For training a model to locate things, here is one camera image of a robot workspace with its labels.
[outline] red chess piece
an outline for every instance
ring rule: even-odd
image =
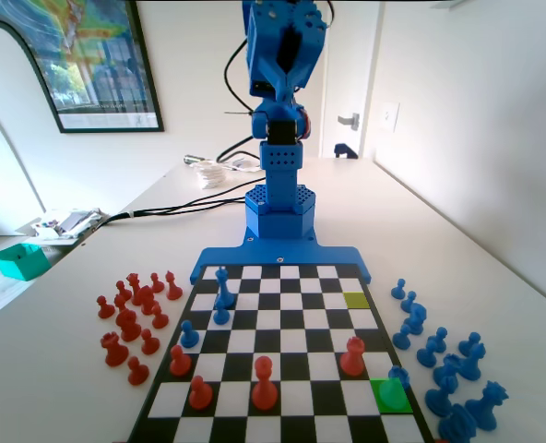
[[[169,283],[169,292],[166,294],[166,298],[169,300],[176,300],[183,295],[183,289],[174,284],[174,274],[170,271],[166,273],[166,281]]]
[[[141,385],[146,381],[150,371],[146,365],[141,365],[137,357],[132,357],[127,361],[127,365],[131,369],[129,376],[127,376],[127,381],[130,384],[137,386]]]
[[[162,329],[169,324],[169,316],[162,314],[162,308],[158,303],[152,307],[152,314],[154,314],[154,319],[152,320],[154,328]]]
[[[97,303],[101,307],[101,309],[99,309],[100,318],[109,318],[115,312],[115,306],[107,305],[107,300],[102,295],[97,297]]]
[[[171,374],[176,377],[182,377],[191,369],[191,357],[183,353],[183,348],[175,344],[171,348]]]
[[[255,361],[255,372],[258,383],[253,388],[251,399],[253,400],[253,405],[262,411],[271,409],[277,402],[279,395],[277,387],[269,380],[272,366],[271,359],[265,355],[258,357]]]
[[[204,383],[201,376],[195,376],[191,380],[191,394],[189,395],[189,404],[193,409],[201,411],[206,409],[211,403],[214,391],[208,383]]]
[[[340,368],[345,374],[357,377],[365,369],[363,353],[365,352],[365,343],[359,337],[351,337],[347,341],[347,351],[340,356]]]
[[[116,332],[107,332],[103,335],[101,346],[107,350],[105,363],[110,367],[119,366],[129,355],[127,346],[119,344],[119,336]]]
[[[132,298],[132,292],[129,289],[125,288],[125,284],[121,280],[118,281],[115,286],[117,286],[117,290],[119,291],[119,294],[124,298],[125,302]]]
[[[150,274],[150,279],[152,280],[152,292],[159,293],[164,289],[164,283],[159,281],[159,274],[152,272]]]
[[[142,352],[145,355],[152,355],[160,348],[160,340],[156,337],[152,337],[150,329],[142,330],[142,339],[144,340]]]

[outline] green square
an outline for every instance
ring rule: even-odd
[[[380,413],[412,413],[412,408],[410,407],[409,398],[406,397],[406,391],[404,388],[402,388],[402,383],[399,383],[400,379],[398,380],[398,386],[402,391],[400,394],[403,394],[406,397],[406,406],[402,409],[392,409],[388,405],[386,405],[382,398],[380,397],[380,385],[384,383],[385,381],[388,381],[389,378],[372,378],[370,379],[370,383],[372,384],[372,390],[374,391],[374,397],[375,402],[377,403],[377,409],[380,411]]]
[[[364,293],[343,293],[348,309],[369,309]]]

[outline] white wall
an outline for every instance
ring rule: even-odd
[[[215,157],[251,133],[248,116],[223,113],[243,111],[222,74],[244,38],[241,2],[139,2],[138,8],[165,133],[60,134],[27,58],[0,30],[0,123],[48,209],[116,212],[186,153]],[[247,93],[244,54],[229,78],[241,97],[257,105]],[[322,71],[318,66],[297,95],[313,127],[320,125]],[[317,155],[318,132],[305,143],[305,154]],[[256,141],[246,146],[257,152]]]
[[[546,293],[546,0],[387,3],[381,39],[368,150]]]

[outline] blue chess piece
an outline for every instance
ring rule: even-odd
[[[404,390],[410,388],[409,371],[400,366],[392,366],[392,369],[387,373],[388,378],[400,378],[400,383]]]
[[[472,349],[472,346],[480,341],[481,337],[478,332],[470,333],[467,340],[462,340],[459,345],[459,351],[464,357],[469,357],[469,350]]]
[[[469,357],[462,360],[458,373],[466,380],[476,381],[481,375],[478,360],[484,358],[484,355],[486,355],[484,343],[476,343],[469,350]]]
[[[410,314],[410,307],[414,303],[415,298],[417,298],[417,293],[415,293],[414,291],[410,291],[407,299],[400,302],[400,308],[402,308],[404,312]]]
[[[409,334],[410,334],[410,326],[402,325],[400,327],[400,332],[397,332],[392,337],[392,342],[394,343],[394,346],[406,351],[410,347],[410,339],[407,337]]]
[[[425,348],[420,348],[417,351],[417,360],[425,367],[433,367],[437,363],[437,357],[435,357],[435,350],[437,349],[437,343],[435,340],[428,340]]]
[[[451,415],[439,422],[439,436],[449,443],[469,443],[476,436],[476,420],[456,403],[451,408]]]
[[[404,289],[402,289],[405,284],[406,282],[404,279],[398,279],[398,286],[392,289],[392,296],[397,300],[402,300],[405,297],[406,293],[404,292]]]
[[[451,412],[449,394],[457,389],[457,378],[453,376],[443,377],[439,389],[429,389],[424,396],[424,401],[429,409],[440,417],[447,417]]]
[[[413,303],[410,307],[410,316],[404,320],[404,323],[410,326],[410,333],[414,335],[422,334],[422,322],[427,319],[427,310],[423,305]]]
[[[496,418],[494,418],[494,406],[500,406],[503,401],[508,399],[506,389],[495,381],[486,383],[486,388],[482,391],[483,397],[480,400],[466,401],[466,409],[476,420],[476,425],[484,431],[493,431],[496,429]]]
[[[199,342],[199,332],[193,329],[189,320],[181,323],[181,329],[183,330],[181,346],[184,348],[193,348]]]
[[[436,353],[444,353],[445,349],[447,349],[447,344],[445,344],[445,337],[447,337],[447,329],[445,329],[443,326],[437,328],[437,332],[435,332],[435,335],[429,337],[429,340],[435,340],[435,343],[437,343],[437,349],[435,350]]]

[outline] white square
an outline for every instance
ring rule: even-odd
[[[257,329],[280,329],[281,328],[281,311],[277,310],[262,310],[256,314]]]
[[[316,440],[318,443],[351,443],[349,420],[345,415],[317,415]]]
[[[239,293],[236,299],[237,311],[257,311],[258,293]]]
[[[281,278],[282,279],[299,279],[300,269],[297,266],[282,266]]]
[[[261,280],[260,293],[280,293],[281,292],[281,280],[280,279],[263,279]]]
[[[254,329],[233,329],[228,340],[228,353],[252,353],[255,350]]]
[[[190,386],[190,382],[160,383],[148,418],[180,417]]]
[[[309,381],[281,382],[281,415],[313,415]]]
[[[369,380],[344,380],[340,382],[340,386],[343,390],[347,415],[380,414]]]
[[[321,293],[319,279],[300,279],[300,291],[302,293]]]
[[[224,372],[225,353],[201,353],[197,360],[195,374],[204,381],[221,381]]]
[[[382,415],[382,422],[390,443],[422,443],[424,441],[412,414]]]
[[[223,381],[218,393],[217,417],[245,417],[251,393],[250,381]]]
[[[260,266],[245,266],[243,268],[243,280],[261,280],[263,268]]]
[[[323,293],[326,309],[347,309],[347,302],[343,293]]]
[[[281,310],[302,310],[302,295],[300,293],[283,293],[280,296]]]
[[[303,324],[306,329],[328,329],[328,318],[324,309],[305,309]]]
[[[205,443],[209,441],[213,422],[213,417],[181,418],[173,443]]]
[[[281,417],[248,417],[246,443],[281,441]]]
[[[307,353],[305,329],[282,329],[281,351],[283,353]]]
[[[308,367],[311,380],[340,380],[333,353],[308,353]]]
[[[271,359],[271,377],[269,380],[271,381],[280,381],[281,380],[281,354],[280,353],[255,353],[253,356],[253,372],[251,375],[252,381],[258,381],[258,378],[256,377],[255,372],[255,362],[258,357],[262,357],[263,355],[269,357]]]
[[[362,293],[363,288],[359,279],[340,279],[340,288],[343,293]]]
[[[347,341],[355,337],[354,329],[331,329],[330,338],[335,353],[345,353],[347,351]]]
[[[350,309],[349,315],[355,329],[377,329],[374,314],[370,309]]]

